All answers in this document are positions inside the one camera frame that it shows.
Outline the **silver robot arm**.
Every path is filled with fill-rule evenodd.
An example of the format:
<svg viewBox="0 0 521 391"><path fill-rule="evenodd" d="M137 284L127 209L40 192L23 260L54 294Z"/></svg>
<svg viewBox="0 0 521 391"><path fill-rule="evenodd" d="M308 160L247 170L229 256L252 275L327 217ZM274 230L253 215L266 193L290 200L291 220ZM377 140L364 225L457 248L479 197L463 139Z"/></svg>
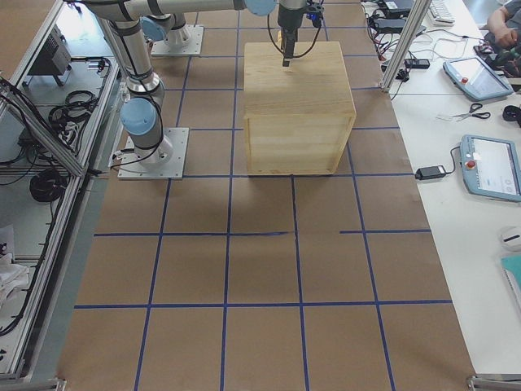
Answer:
<svg viewBox="0 0 521 391"><path fill-rule="evenodd" d="M282 29L283 64L294 57L298 29L309 1L84 1L87 8L109 25L111 48L126 74L130 100L120 119L134 143L134 162L144 167L164 167L173 156L173 145L164 134L161 105L164 84L155 73L146 48L142 23L152 22L159 30L183 27L184 14L200 11L249 10L269 16L278 8Z"/></svg>
<svg viewBox="0 0 521 391"><path fill-rule="evenodd" d="M183 13L148 15L140 20L142 31L149 41L166 41L168 46L185 46L190 40Z"/></svg>

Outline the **person forearm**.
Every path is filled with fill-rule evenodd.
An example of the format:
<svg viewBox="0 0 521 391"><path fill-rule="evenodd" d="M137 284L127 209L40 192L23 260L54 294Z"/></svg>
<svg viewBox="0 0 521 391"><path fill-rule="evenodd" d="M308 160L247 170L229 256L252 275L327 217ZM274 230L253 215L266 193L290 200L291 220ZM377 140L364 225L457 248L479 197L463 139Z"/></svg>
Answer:
<svg viewBox="0 0 521 391"><path fill-rule="evenodd" d="M508 1L487 20L488 31L501 48L516 46L520 40L520 1Z"/></svg>

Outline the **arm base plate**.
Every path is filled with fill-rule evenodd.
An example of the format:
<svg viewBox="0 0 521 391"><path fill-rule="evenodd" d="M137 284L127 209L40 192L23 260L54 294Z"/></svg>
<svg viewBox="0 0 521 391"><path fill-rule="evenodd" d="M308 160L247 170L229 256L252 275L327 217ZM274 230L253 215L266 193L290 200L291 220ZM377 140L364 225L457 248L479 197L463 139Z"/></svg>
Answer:
<svg viewBox="0 0 521 391"><path fill-rule="evenodd" d="M151 49L153 57L199 56L202 50L204 26L185 24L180 29L173 29L163 41L155 42Z"/></svg>
<svg viewBox="0 0 521 391"><path fill-rule="evenodd" d="M138 149L125 153L117 177L120 180L181 180L184 174L186 150L190 130L185 127L164 128L164 140L149 157L150 152Z"/></svg>

